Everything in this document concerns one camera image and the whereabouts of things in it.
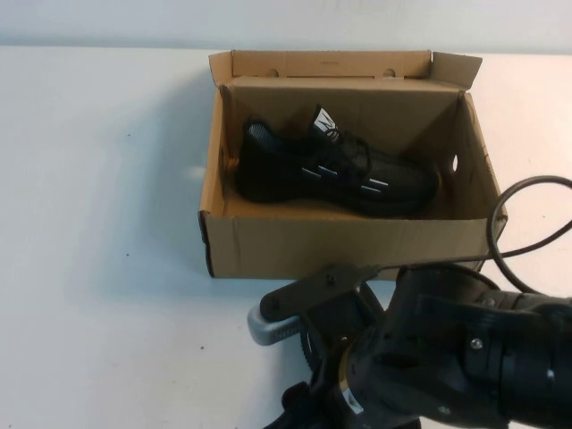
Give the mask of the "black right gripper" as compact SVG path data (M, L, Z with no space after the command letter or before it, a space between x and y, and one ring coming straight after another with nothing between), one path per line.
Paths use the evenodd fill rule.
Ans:
M266 428L357 428L346 381L292 385L282 394L283 412Z

